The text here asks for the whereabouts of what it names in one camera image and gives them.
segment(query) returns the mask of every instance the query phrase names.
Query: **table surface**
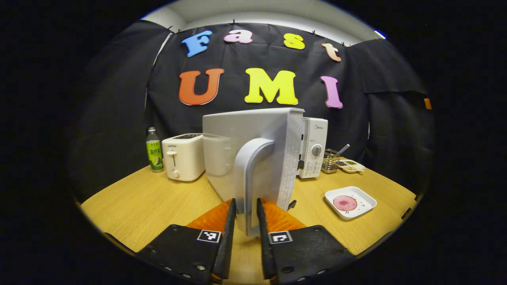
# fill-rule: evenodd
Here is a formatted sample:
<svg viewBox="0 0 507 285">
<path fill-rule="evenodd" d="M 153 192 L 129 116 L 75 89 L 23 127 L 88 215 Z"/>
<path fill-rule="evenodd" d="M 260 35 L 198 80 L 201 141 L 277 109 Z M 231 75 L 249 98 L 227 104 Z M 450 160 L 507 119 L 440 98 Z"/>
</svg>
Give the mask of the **table surface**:
<svg viewBox="0 0 507 285">
<path fill-rule="evenodd" d="M 357 218 L 342 220 L 324 194 L 347 186 L 359 187 L 377 200 L 377 206 Z M 370 169 L 298 177 L 292 200 L 297 204 L 288 211 L 291 215 L 306 226 L 324 226 L 354 255 L 395 230 L 407 209 L 416 205 L 414 193 Z M 220 203 L 206 173 L 193 182 L 180 182 L 147 166 L 93 195 L 81 208 L 101 231 L 138 252 L 169 225 L 184 226 Z M 224 284 L 269 284 L 263 280 L 260 239 L 246 237 L 237 226 L 229 279 Z"/>
</svg>

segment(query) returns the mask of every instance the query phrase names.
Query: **ceiling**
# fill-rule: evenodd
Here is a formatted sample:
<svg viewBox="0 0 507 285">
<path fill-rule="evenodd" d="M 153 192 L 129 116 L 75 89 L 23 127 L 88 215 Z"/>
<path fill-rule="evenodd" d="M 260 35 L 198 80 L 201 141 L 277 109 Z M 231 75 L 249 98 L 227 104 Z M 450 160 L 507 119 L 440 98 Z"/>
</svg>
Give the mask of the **ceiling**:
<svg viewBox="0 0 507 285">
<path fill-rule="evenodd" d="M 373 28 L 321 0 L 179 0 L 167 7 L 187 23 L 227 13 L 271 12 L 321 22 L 363 41 L 378 38 Z"/>
</svg>

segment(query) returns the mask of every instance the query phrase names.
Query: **white toaster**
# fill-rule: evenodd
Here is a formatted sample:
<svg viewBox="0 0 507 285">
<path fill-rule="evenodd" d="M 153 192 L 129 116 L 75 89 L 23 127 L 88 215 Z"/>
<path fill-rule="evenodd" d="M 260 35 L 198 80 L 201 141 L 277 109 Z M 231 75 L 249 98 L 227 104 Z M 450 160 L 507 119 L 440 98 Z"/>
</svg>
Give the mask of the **white toaster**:
<svg viewBox="0 0 507 285">
<path fill-rule="evenodd" d="M 179 181 L 194 181 L 204 172 L 202 133 L 187 133 L 162 141 L 167 177 Z"/>
</svg>

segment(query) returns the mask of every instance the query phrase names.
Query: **black backdrop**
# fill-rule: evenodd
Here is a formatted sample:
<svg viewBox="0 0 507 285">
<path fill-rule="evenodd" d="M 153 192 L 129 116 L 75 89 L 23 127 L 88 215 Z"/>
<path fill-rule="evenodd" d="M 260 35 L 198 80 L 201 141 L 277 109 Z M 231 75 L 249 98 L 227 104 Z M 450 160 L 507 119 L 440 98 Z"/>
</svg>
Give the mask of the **black backdrop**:
<svg viewBox="0 0 507 285">
<path fill-rule="evenodd" d="M 229 43 L 224 36 L 229 31 L 245 29 L 253 33 L 250 44 Z M 187 57 L 188 49 L 181 41 L 210 30 L 208 48 L 194 56 Z M 283 35 L 301 35 L 305 48 L 288 48 L 283 43 Z M 331 43 L 338 49 L 341 62 L 335 62 L 327 55 L 323 43 Z M 273 80 L 280 70 L 296 74 L 294 90 L 298 104 L 296 108 L 305 110 L 305 117 L 329 120 L 327 148 L 341 149 L 350 144 L 347 156 L 357 158 L 365 148 L 368 138 L 368 111 L 366 96 L 362 92 L 361 81 L 354 59 L 347 48 L 341 44 L 309 32 L 271 24 L 236 23 L 219 24 L 194 28 L 173 34 L 160 52 L 153 68 L 148 87 L 148 97 L 154 107 L 152 119 L 158 134 L 167 138 L 187 132 L 202 132 L 202 116 L 213 113 L 283 108 L 293 105 L 269 103 L 247 103 L 250 77 L 247 68 L 262 68 Z M 218 94 L 204 105 L 185 105 L 179 101 L 179 74 L 198 70 L 201 72 L 195 82 L 194 91 L 202 94 L 207 89 L 207 69 L 223 68 L 220 75 Z M 343 108 L 326 106 L 327 93 L 321 76 L 338 79 L 338 94 Z"/>
<path fill-rule="evenodd" d="M 250 44 L 225 42 L 234 29 L 253 33 Z M 182 40 L 211 30 L 204 52 L 187 57 Z M 283 35 L 303 37 L 305 49 L 285 46 Z M 427 93 L 399 51 L 386 40 L 344 47 L 306 31 L 271 24 L 236 23 L 194 28 L 169 35 L 164 27 L 137 21 L 101 49 L 74 89 L 83 112 L 68 130 L 68 169 L 76 194 L 85 201 L 101 189 L 147 165 L 144 138 L 156 126 L 161 139 L 202 131 L 202 116 L 212 113 L 279 108 L 291 105 L 247 103 L 247 68 L 258 67 L 271 79 L 280 70 L 296 74 L 294 89 L 305 116 L 329 121 L 327 148 L 351 147 L 344 153 L 366 167 L 421 194 L 428 183 L 433 152 L 432 113 Z M 341 62 L 329 58 L 322 43 L 338 49 Z M 194 92 L 207 89 L 211 68 L 223 68 L 216 97 L 204 105 L 186 105 L 178 97 L 179 74 L 198 70 Z M 338 80 L 341 109 L 326 106 L 321 76 Z"/>
<path fill-rule="evenodd" d="M 72 90 L 67 167 L 80 202 L 147 165 L 144 97 L 169 31 L 138 20 L 90 61 Z"/>
</svg>

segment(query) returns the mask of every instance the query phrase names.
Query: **toaster knob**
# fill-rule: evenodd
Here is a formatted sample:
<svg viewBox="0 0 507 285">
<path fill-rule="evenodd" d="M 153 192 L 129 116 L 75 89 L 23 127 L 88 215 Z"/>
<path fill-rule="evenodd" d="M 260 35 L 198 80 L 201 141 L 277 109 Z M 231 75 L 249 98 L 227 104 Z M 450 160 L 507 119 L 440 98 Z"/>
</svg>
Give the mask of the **toaster knob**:
<svg viewBox="0 0 507 285">
<path fill-rule="evenodd" d="M 171 171 L 171 174 L 172 174 L 175 178 L 179 178 L 179 171 L 178 171 L 178 170 L 173 170 L 173 171 Z"/>
<path fill-rule="evenodd" d="M 322 147 L 321 147 L 320 145 L 315 145 L 315 146 L 312 148 L 312 154 L 313 154 L 314 156 L 319 156 L 321 151 L 322 151 Z"/>
</svg>

